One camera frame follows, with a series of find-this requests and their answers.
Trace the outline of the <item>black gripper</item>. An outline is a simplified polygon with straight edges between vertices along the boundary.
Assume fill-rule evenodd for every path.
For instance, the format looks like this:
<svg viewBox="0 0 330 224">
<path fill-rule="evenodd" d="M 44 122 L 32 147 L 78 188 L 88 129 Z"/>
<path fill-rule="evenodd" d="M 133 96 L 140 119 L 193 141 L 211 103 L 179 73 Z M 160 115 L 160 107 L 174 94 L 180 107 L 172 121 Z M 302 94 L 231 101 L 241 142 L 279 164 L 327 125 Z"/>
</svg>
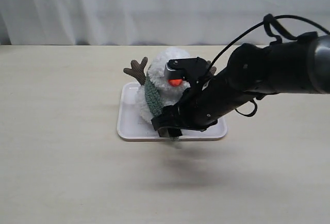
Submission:
<svg viewBox="0 0 330 224">
<path fill-rule="evenodd" d="M 235 90 L 223 79 L 213 79 L 198 94 L 165 108 L 152 119 L 152 125 L 159 137 L 179 139 L 181 130 L 204 131 L 244 103 L 243 92 Z"/>
</svg>

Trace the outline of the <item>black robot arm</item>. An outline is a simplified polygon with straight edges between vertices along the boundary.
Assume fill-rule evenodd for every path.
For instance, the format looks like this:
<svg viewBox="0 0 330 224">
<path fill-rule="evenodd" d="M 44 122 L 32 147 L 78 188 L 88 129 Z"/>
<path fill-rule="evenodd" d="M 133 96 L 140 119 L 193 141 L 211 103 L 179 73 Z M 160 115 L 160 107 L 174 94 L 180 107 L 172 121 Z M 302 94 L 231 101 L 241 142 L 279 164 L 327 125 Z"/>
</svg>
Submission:
<svg viewBox="0 0 330 224">
<path fill-rule="evenodd" d="M 268 95 L 328 94 L 329 35 L 308 32 L 291 42 L 266 47 L 245 43 L 216 75 L 199 57 L 172 59 L 164 74 L 190 86 L 175 104 L 152 119 L 154 130 L 168 131 L 171 137 L 181 136 L 182 130 L 203 132 L 245 103 Z"/>
</svg>

